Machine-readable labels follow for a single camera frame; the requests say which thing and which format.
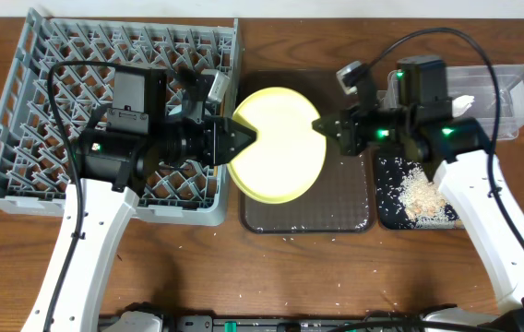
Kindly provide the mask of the yellow plate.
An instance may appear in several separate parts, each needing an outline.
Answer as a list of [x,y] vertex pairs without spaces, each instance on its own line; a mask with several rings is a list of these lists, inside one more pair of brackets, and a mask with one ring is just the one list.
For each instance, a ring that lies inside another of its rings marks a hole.
[[228,164],[237,187],[265,204],[284,204],[310,189],[327,154],[326,138],[312,128],[319,117],[294,89],[271,87],[247,96],[232,119],[254,130],[256,141]]

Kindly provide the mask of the white napkin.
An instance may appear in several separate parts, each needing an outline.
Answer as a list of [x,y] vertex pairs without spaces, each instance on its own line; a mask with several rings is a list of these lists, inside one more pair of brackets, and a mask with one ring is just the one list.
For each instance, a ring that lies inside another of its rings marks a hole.
[[459,118],[462,116],[474,103],[475,98],[471,95],[462,95],[456,97],[452,101],[452,116]]

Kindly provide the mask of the light blue bowl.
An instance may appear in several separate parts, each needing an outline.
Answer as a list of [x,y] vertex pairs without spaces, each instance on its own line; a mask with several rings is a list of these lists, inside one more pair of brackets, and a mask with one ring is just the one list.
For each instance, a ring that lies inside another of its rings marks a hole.
[[169,112],[168,115],[170,117],[182,117],[183,116],[183,105],[178,104],[175,105]]

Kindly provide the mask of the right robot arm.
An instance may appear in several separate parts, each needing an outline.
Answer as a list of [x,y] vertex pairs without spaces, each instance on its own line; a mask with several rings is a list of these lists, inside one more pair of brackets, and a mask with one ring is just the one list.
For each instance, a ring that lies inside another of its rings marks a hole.
[[337,80],[358,101],[312,126],[336,140],[343,155],[377,147],[420,163],[462,220],[483,262],[498,317],[479,318],[451,307],[424,315],[410,327],[524,331],[524,213],[507,187],[492,142],[477,120],[453,115],[447,66],[440,57],[404,58],[397,69],[398,107],[380,107],[369,66],[354,62],[338,71]]

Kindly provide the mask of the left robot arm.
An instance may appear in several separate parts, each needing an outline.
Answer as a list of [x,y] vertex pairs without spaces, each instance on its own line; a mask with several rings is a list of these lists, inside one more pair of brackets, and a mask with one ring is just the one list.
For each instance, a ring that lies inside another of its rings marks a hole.
[[76,140],[67,137],[55,95],[50,109],[71,178],[65,212],[26,331],[94,331],[118,245],[148,178],[186,160],[230,163],[256,132],[213,114],[230,78],[216,69],[108,64],[113,100],[97,107]]

